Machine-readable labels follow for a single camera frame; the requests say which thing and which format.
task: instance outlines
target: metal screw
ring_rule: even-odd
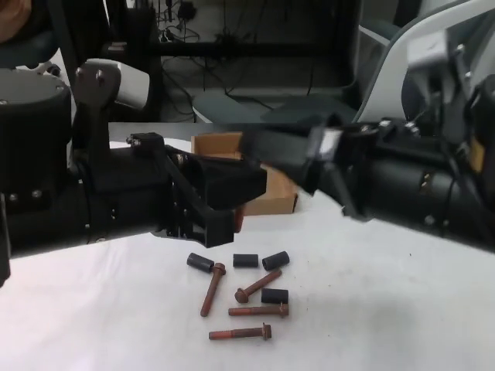
[[[105,80],[105,75],[102,70],[98,70],[96,72],[96,80],[98,80],[100,83],[102,83],[103,80]]]
[[[210,340],[223,339],[239,339],[239,338],[263,338],[268,340],[271,338],[271,326],[263,323],[263,327],[258,328],[242,328],[229,331],[212,331],[208,335]]]
[[[432,226],[433,224],[435,224],[435,218],[433,217],[433,215],[428,215],[425,217],[425,224],[427,226]]]
[[[127,142],[128,145],[131,145],[131,147],[141,145],[141,141],[139,139],[135,139],[133,137],[129,137],[125,141]]]
[[[182,167],[183,167],[183,165],[184,165],[184,156],[183,156],[183,155],[181,155],[181,154],[177,154],[177,155],[176,155],[176,159],[177,159],[177,166],[178,166],[179,168],[182,168]]]
[[[237,302],[242,304],[247,303],[251,295],[253,295],[260,288],[263,288],[270,282],[279,278],[281,275],[282,275],[282,271],[280,269],[277,269],[276,271],[273,271],[270,274],[264,276],[261,280],[254,282],[250,287],[244,290],[242,288],[238,288],[237,292],[234,295],[235,300],[237,300]]]
[[[288,304],[269,305],[268,307],[230,308],[229,315],[288,315]]]
[[[216,263],[211,269],[213,277],[211,278],[210,286],[208,287],[207,296],[204,298],[203,307],[201,308],[201,317],[207,317],[210,313],[211,305],[213,304],[213,298],[215,292],[217,292],[220,279],[225,275],[225,266],[222,263]]]

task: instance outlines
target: desk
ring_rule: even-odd
[[[290,316],[229,318],[237,288],[265,273],[234,270],[232,254],[280,250],[292,261],[272,287],[290,290]],[[227,266],[208,318],[210,277],[186,266],[191,252]],[[0,290],[0,369],[492,370],[494,282],[495,255],[360,224],[325,196],[302,195],[295,215],[248,217],[235,243],[210,250],[146,234],[13,260]],[[267,342],[208,340],[263,321]]]

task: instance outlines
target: black cylinder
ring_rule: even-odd
[[[66,170],[65,186],[36,200],[44,208],[19,212],[18,200],[5,197],[12,257],[161,230],[169,195],[154,163],[131,148],[108,161],[108,172],[90,172],[84,160]]]
[[[18,208],[30,209],[31,193],[58,187],[67,171],[70,89],[23,70],[0,69],[0,81],[0,192],[28,195]]]
[[[213,260],[206,259],[205,257],[201,257],[200,255],[197,255],[195,253],[191,253],[187,257],[187,265],[199,269],[200,271],[203,271],[205,273],[210,273],[211,268],[213,268],[214,264],[215,262]]]
[[[259,259],[257,254],[234,254],[234,267],[258,268]]]
[[[463,177],[476,193],[472,176]],[[495,250],[482,237],[473,197],[463,195],[450,172],[437,165],[399,157],[373,158],[360,177],[357,199],[367,217]]]
[[[288,290],[263,288],[261,289],[261,302],[265,304],[288,304]]]
[[[274,269],[283,267],[290,262],[288,254],[286,251],[282,251],[281,253],[271,255],[270,257],[266,257],[261,261],[263,264],[263,268],[267,271],[273,271]]]

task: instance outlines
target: gray chair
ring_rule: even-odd
[[[495,9],[494,0],[459,0],[437,8],[408,23],[402,29],[389,29],[391,37],[382,52],[371,55],[358,69],[356,85],[362,100],[358,109],[348,102],[325,94],[312,94],[308,97],[294,97],[280,108],[259,115],[237,101],[219,93],[204,93],[195,97],[194,111],[205,122],[223,123],[294,123],[311,117],[340,116],[344,121],[379,121],[383,117],[414,119],[424,107],[422,96],[408,76],[407,47],[413,40],[441,29],[456,29],[457,41],[469,45],[469,49],[479,49],[482,39],[471,40],[483,32],[474,32],[476,27],[487,30],[490,22],[477,22]]]
[[[37,73],[48,70],[58,75],[60,69],[50,62],[58,49],[53,31],[41,32],[31,39],[18,43],[3,43],[0,44],[0,68],[15,69],[19,66],[27,66]]]

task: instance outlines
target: cable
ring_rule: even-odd
[[[246,13],[246,9],[248,8],[248,2],[249,0],[244,0],[244,4],[242,5],[242,10],[239,15],[239,19],[237,20],[237,27],[234,31],[234,34],[237,34],[239,32],[239,28],[241,27],[242,21],[244,19],[244,14]]]
[[[312,58],[312,63],[311,63],[311,72],[309,73],[309,85],[308,85],[308,91],[306,93],[306,96],[308,96],[309,93],[311,93],[312,82],[313,82],[314,77],[315,77],[315,64],[316,64],[316,58],[313,57]]]
[[[191,106],[191,112],[182,112],[175,104],[175,102],[173,101],[172,97],[170,97],[170,94],[167,94],[169,95],[169,98],[170,98],[170,103],[172,104],[172,106],[174,107],[174,109],[179,113],[179,114],[184,114],[184,115],[192,115],[193,118],[194,118],[194,122],[196,122],[196,113],[194,112],[194,109],[193,109],[193,97],[191,97],[191,94],[189,94],[189,92],[184,89],[184,87],[182,87],[182,85],[180,85],[175,79],[173,79],[166,71],[165,71],[165,68],[163,68],[163,65],[162,65],[162,73],[170,80],[172,81],[172,83],[178,87],[183,93],[184,95],[186,95],[186,98],[187,100],[189,101],[189,104]]]
[[[263,15],[265,14],[265,9],[266,9],[267,4],[268,4],[268,0],[263,0],[263,4],[261,5],[260,14],[259,14],[258,19],[256,21],[256,25],[254,26],[253,35],[254,35],[254,42],[255,43],[258,41],[258,30],[260,28],[261,20],[263,19]],[[237,85],[239,85],[242,82],[242,80],[246,77],[246,74],[248,73],[251,62],[252,62],[252,58],[249,58],[249,60],[247,60],[246,66],[244,67],[243,71],[241,72],[241,75],[239,76],[239,79],[237,79],[237,82],[232,86],[232,88],[230,88],[229,90],[226,91],[226,93],[225,93],[226,95],[230,94],[232,91],[237,89]]]

